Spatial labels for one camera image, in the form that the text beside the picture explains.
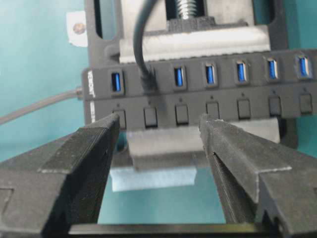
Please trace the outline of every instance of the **teal background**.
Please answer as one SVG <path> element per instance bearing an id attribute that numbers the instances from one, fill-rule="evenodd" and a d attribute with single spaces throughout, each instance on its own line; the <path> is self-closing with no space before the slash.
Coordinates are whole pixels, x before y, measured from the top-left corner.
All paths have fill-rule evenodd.
<path id="1" fill-rule="evenodd" d="M 267 21 L 266 0 L 256 0 L 257 21 Z M 103 36 L 115 33 L 113 6 L 102 0 Z M 285 0 L 290 47 L 317 47 L 317 1 Z M 87 48 L 68 43 L 66 13 L 83 0 L 0 0 L 0 115 L 74 89 L 88 64 Z M 297 119 L 299 150 L 317 156 L 317 117 Z M 83 105 L 70 99 L 0 125 L 0 161 L 84 125 Z M 100 223 L 223 223 L 210 171 L 194 186 L 111 191 L 109 178 Z"/>

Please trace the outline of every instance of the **blue usb port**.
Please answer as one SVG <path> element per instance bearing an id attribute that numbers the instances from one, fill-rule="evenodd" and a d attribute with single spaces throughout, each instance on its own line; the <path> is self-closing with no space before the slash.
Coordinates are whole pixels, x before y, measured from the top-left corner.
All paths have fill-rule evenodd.
<path id="1" fill-rule="evenodd" d="M 277 79 L 278 75 L 277 75 L 277 63 L 276 63 L 276 61 L 274 59 L 268 59 L 267 63 L 268 63 L 269 77 L 271 79 Z"/>
<path id="2" fill-rule="evenodd" d="M 237 62 L 237 73 L 238 73 L 238 81 L 245 82 L 247 81 L 246 76 L 246 64 L 242 61 Z"/>
<path id="3" fill-rule="evenodd" d="M 183 69 L 182 68 L 175 68 L 175 84 L 177 87 L 183 86 Z"/>
<path id="4" fill-rule="evenodd" d="M 206 78 L 207 78 L 207 84 L 214 84 L 214 75 L 213 75 L 213 66 L 207 65 L 206 66 Z"/>
<path id="5" fill-rule="evenodd" d="M 120 74 L 119 73 L 112 73 L 111 74 L 111 82 L 112 82 L 112 91 L 113 92 L 120 92 L 121 91 L 121 84 L 120 84 Z"/>
<path id="6" fill-rule="evenodd" d="M 309 62 L 306 57 L 299 57 L 299 68 L 302 77 L 308 77 L 310 75 Z"/>

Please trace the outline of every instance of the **black cable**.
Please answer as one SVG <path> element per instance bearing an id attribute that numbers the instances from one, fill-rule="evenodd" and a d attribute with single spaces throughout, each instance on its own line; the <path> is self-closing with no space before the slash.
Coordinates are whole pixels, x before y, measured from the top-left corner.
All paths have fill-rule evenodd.
<path id="1" fill-rule="evenodd" d="M 153 92 L 157 88 L 154 74 L 146 67 L 143 59 L 142 40 L 143 33 L 149 16 L 157 3 L 157 0 L 146 0 L 141 8 L 133 34 L 133 51 L 135 61 L 139 67 L 141 83 L 146 93 Z"/>
<path id="2" fill-rule="evenodd" d="M 14 112 L 11 112 L 7 115 L 4 115 L 2 117 L 0 117 L 0 125 L 1 124 L 4 124 L 8 121 L 11 121 L 11 120 L 14 120 L 16 118 L 19 118 L 25 114 L 28 114 L 28 113 L 31 113 L 31 112 L 34 112 L 38 109 L 41 109 L 41 108 L 44 108 L 48 105 L 51 105 L 51 104 L 54 104 L 54 103 L 58 103 L 60 101 L 64 101 L 66 99 L 69 99 L 69 98 L 78 98 L 78 99 L 81 99 L 82 98 L 82 88 L 81 87 L 77 87 L 76 89 L 74 90 L 70 90 L 70 91 L 67 91 L 67 92 L 64 92 L 64 93 L 61 93 L 61 94 L 58 94 L 58 95 L 54 95 L 54 96 L 51 96 L 49 98 L 45 98 L 43 100 L 40 100 L 36 103 L 33 103 L 29 106 L 26 106 L 26 107 L 23 107 L 21 109 L 18 109 Z"/>

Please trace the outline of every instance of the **power switch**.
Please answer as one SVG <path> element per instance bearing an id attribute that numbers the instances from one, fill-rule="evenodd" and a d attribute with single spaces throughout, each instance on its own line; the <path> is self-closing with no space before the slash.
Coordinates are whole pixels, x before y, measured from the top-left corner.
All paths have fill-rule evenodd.
<path id="1" fill-rule="evenodd" d="M 144 108 L 145 127 L 157 127 L 157 111 L 156 108 Z"/>
<path id="2" fill-rule="evenodd" d="M 239 119 L 249 119 L 251 117 L 249 100 L 238 101 L 238 113 Z"/>
<path id="3" fill-rule="evenodd" d="M 211 116 L 213 119 L 219 119 L 219 106 L 218 103 L 207 103 L 207 113 Z"/>
<path id="4" fill-rule="evenodd" d="M 125 111 L 124 110 L 117 110 L 117 111 L 113 111 L 114 113 L 117 113 L 119 118 L 119 122 L 120 122 L 120 129 L 125 130 L 126 129 L 126 124 L 125 124 Z"/>
<path id="5" fill-rule="evenodd" d="M 311 114 L 313 112 L 312 96 L 310 94 L 301 95 L 299 101 L 302 114 Z"/>
<path id="6" fill-rule="evenodd" d="M 188 110 L 186 105 L 175 107 L 177 125 L 188 124 Z"/>
<path id="7" fill-rule="evenodd" d="M 279 97 L 269 98 L 268 104 L 269 104 L 269 114 L 271 116 L 281 115 L 281 100 Z"/>

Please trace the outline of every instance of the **sticker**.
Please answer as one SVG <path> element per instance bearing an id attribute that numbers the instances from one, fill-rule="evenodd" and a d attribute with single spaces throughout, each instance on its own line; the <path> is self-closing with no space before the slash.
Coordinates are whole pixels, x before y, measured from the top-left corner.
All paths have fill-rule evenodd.
<path id="1" fill-rule="evenodd" d="M 66 14 L 66 26 L 69 42 L 78 47 L 88 47 L 86 13 L 73 11 Z"/>
<path id="2" fill-rule="evenodd" d="M 92 95 L 93 98 L 95 98 L 96 95 L 94 90 L 94 76 L 91 70 L 88 72 L 88 88 L 89 88 L 89 95 Z"/>
<path id="3" fill-rule="evenodd" d="M 95 114 L 95 102 L 90 101 L 90 115 L 91 115 L 91 123 L 96 121 L 96 114 Z"/>

